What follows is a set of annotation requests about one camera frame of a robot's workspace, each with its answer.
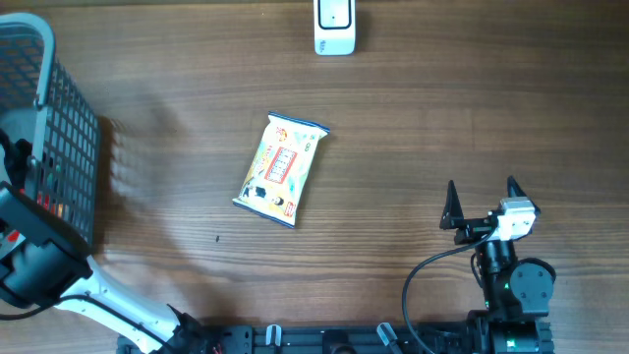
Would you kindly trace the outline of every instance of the plastic basket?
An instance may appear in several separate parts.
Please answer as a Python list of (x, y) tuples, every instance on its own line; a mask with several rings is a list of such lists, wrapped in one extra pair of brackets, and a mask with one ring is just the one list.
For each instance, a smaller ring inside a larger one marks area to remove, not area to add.
[(55, 56), (52, 28), (35, 15), (0, 16), (0, 128), (32, 143), (25, 193), (91, 244), (98, 121)]

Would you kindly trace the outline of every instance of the wooden surface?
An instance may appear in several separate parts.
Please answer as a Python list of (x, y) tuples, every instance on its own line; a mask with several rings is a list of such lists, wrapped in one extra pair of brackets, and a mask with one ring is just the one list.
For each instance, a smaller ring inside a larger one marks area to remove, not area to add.
[[(338, 58), (315, 55), (310, 4), (35, 11), (110, 122), (96, 257), (137, 291), (212, 323), (400, 323), (408, 272), (453, 247), (437, 227), (448, 180), (466, 214), (481, 216), (514, 174), (543, 210), (517, 250), (557, 270), (557, 353), (620, 353), (627, 10), (362, 4), (357, 52)], [(268, 110), (331, 128), (296, 230), (231, 204)], [(484, 306), (469, 256), (419, 273), (414, 320)], [(0, 328), (0, 353), (112, 353), (116, 338), (61, 311)]]

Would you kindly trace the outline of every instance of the black cable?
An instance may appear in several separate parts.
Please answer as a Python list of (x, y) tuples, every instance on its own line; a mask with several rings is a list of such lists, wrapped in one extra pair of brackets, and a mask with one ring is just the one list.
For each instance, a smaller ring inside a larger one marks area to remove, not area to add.
[(413, 325), (411, 324), (411, 319), (409, 318), (409, 311), (408, 311), (406, 298), (407, 298), (407, 293), (409, 291), (409, 285), (411, 284), (411, 280), (413, 280), (413, 277), (415, 277), (415, 274), (417, 274), (417, 272), (420, 271), (420, 269), (422, 269), (424, 266), (429, 265), (432, 262), (442, 259), (444, 257), (456, 255), (460, 252), (465, 252), (467, 250), (476, 248), (479, 245), (481, 245), (484, 241), (486, 241), (489, 237), (491, 237), (491, 233), (488, 233), (487, 236), (483, 237), (481, 240), (473, 244), (469, 244), (467, 246), (459, 247), (454, 250), (450, 250), (450, 251), (440, 253), (438, 255), (434, 255), (430, 257), (429, 259), (418, 264), (415, 268), (413, 268), (409, 276), (406, 278), (406, 281), (404, 282), (404, 288), (402, 289), (402, 315), (404, 316), (404, 322), (406, 323), (406, 326), (409, 328), (409, 331), (411, 331), (411, 334), (413, 334), (413, 337), (415, 338), (415, 340), (417, 340), (417, 342), (420, 344), (420, 347), (423, 348), (424, 351), (426, 351), (428, 354), (434, 354), (434, 352), (430, 350), (430, 348), (428, 348), (428, 346), (418, 336), (417, 332), (413, 328)]
[(157, 336), (157, 334), (151, 332), (150, 330), (144, 328), (143, 325), (141, 324), (137, 324), (133, 321), (131, 321), (128, 317), (122, 315), (121, 313), (117, 312), (116, 310), (110, 308), (109, 306), (94, 300), (93, 298), (87, 296), (87, 295), (69, 295), (69, 296), (64, 296), (59, 298), (59, 300), (56, 303), (52, 303), (49, 305), (45, 305), (45, 306), (40, 306), (32, 311), (28, 311), (25, 312), (23, 314), (18, 314), (18, 315), (0, 315), (0, 321), (16, 321), (16, 320), (23, 320), (23, 319), (27, 319), (30, 317), (33, 317), (43, 311), (46, 311), (48, 309), (50, 309), (53, 306), (59, 305), (64, 301), (68, 301), (68, 300), (82, 300), (85, 302), (89, 302), (92, 305), (99, 307), (100, 309), (102, 309), (105, 312), (108, 312), (109, 314), (111, 314), (112, 316), (118, 318), (120, 321), (126, 323), (127, 325), (132, 326), (133, 328), (141, 331), (142, 333), (148, 335), (149, 337), (151, 337), (152, 339), (154, 339), (156, 342), (158, 342), (159, 344), (161, 344), (164, 348), (166, 348), (168, 351), (170, 351), (171, 353), (175, 354), (175, 348), (173, 348), (170, 344), (168, 344), (166, 341), (164, 341), (162, 338), (160, 338), (159, 336)]
[(483, 289), (483, 284), (481, 283), (481, 278), (479, 274), (476, 272), (476, 266), (474, 265), (474, 258), (476, 257), (476, 252), (470, 257), (470, 268), (472, 269), (472, 273), (474, 274), (474, 278), (476, 282), (479, 284), (481, 289)]

